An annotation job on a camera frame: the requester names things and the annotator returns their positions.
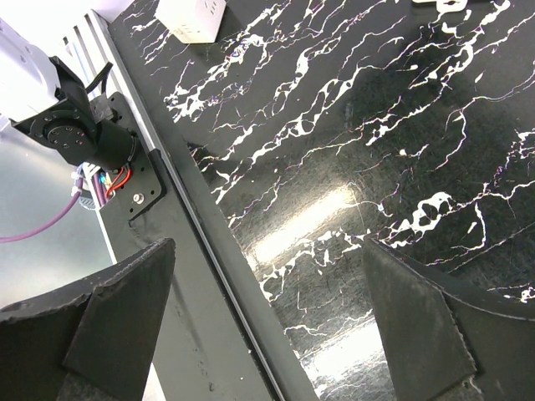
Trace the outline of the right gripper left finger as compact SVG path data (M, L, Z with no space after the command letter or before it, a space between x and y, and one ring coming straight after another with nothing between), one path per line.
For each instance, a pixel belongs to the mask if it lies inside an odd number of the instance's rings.
M1 310L3 400L141 400L171 288L176 244Z

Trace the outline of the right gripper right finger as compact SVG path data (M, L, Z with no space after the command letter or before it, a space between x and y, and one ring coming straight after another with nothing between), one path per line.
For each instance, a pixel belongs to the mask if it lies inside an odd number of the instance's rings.
M378 242L363 268L399 400L532 400L534 306Z

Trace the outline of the white cube socket adapter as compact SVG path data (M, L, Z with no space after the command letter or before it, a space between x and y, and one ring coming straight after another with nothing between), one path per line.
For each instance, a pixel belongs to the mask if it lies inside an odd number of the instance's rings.
M215 43L225 0L160 0L155 17L184 44Z

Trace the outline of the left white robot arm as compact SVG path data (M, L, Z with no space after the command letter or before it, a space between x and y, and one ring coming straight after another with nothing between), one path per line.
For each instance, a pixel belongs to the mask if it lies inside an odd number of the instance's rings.
M105 91L112 63L90 84L60 59L1 23L1 115L17 131L59 152L70 165L118 170L136 156L139 141L117 122Z

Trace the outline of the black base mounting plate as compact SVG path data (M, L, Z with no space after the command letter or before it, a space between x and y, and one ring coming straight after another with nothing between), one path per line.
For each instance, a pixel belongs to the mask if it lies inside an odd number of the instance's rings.
M118 261L146 257L132 298L143 323L155 312L152 363L165 399L315 399L221 214L191 202L132 101L114 92L106 106L140 141L130 180L101 215Z

